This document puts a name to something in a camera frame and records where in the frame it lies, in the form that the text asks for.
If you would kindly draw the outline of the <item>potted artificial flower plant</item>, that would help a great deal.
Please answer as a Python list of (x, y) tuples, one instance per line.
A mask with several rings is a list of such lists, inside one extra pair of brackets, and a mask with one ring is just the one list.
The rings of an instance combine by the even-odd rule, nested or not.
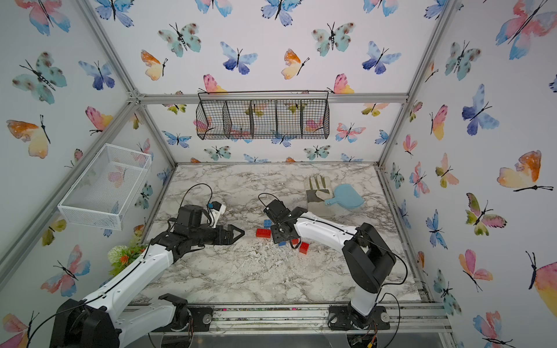
[(133, 237), (128, 245), (118, 245), (107, 253), (107, 259), (111, 264), (109, 275), (114, 277), (135, 261), (146, 249), (139, 239)]

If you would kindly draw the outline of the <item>white mesh wall basket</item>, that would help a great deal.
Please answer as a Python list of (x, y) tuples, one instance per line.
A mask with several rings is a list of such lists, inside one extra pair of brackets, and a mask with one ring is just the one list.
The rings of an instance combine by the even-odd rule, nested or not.
[(105, 144), (57, 205), (59, 213), (67, 223), (122, 230), (151, 165), (151, 155)]

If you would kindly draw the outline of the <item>grey white work glove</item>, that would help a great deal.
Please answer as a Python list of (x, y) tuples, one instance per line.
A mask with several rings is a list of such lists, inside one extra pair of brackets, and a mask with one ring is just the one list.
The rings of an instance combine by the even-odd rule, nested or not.
[(304, 180), (308, 210), (321, 218), (332, 218), (335, 213), (326, 204), (334, 197), (331, 180), (328, 176), (312, 175)]

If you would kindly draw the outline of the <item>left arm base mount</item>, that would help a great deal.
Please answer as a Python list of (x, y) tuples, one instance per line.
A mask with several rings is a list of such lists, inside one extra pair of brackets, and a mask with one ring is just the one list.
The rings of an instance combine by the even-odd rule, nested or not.
[(209, 332), (214, 309), (208, 306), (183, 307), (176, 310), (173, 320), (167, 326), (156, 329), (164, 333), (205, 333)]

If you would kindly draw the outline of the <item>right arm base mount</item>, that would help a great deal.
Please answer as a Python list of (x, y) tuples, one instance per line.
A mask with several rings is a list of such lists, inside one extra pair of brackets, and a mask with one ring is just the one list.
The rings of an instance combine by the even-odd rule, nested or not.
[(332, 305), (329, 306), (327, 326), (332, 331), (388, 330), (390, 329), (390, 317), (383, 306), (376, 306), (367, 316), (363, 316), (349, 304)]

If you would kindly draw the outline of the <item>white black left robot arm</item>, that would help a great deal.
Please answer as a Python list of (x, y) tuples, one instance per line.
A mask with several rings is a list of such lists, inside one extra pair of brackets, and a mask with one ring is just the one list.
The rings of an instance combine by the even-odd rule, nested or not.
[(188, 253), (207, 245), (229, 246), (245, 231), (216, 223), (219, 212), (188, 204), (153, 238), (135, 261), (80, 301), (68, 300), (54, 318), (51, 347), (127, 347), (158, 329), (194, 330), (194, 315), (184, 298), (164, 294), (147, 307), (127, 313), (130, 302)]

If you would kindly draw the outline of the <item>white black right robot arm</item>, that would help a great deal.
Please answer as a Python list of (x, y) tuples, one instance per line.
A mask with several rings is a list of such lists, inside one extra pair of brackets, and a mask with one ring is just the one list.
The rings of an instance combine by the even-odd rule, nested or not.
[(369, 223), (360, 226), (334, 223), (305, 208), (290, 210), (280, 200), (267, 204), (263, 212), (272, 222), (274, 243), (310, 240), (342, 254), (355, 282), (349, 309), (359, 319), (371, 316), (376, 307), (377, 294), (397, 262), (397, 255), (374, 226)]

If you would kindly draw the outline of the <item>red 2x4 lego brick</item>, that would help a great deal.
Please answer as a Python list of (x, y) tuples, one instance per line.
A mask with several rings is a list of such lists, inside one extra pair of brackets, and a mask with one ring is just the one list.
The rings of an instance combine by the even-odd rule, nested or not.
[(257, 229), (256, 230), (256, 237), (260, 239), (271, 239), (272, 232), (269, 229)]

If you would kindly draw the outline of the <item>aluminium front rail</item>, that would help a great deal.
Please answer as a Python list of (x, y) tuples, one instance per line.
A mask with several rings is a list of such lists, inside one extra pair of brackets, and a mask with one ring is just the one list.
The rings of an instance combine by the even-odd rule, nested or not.
[(387, 301), (371, 328), (360, 329), (348, 318), (346, 303), (191, 304), (196, 335), (234, 334), (449, 334), (452, 327), (442, 305)]

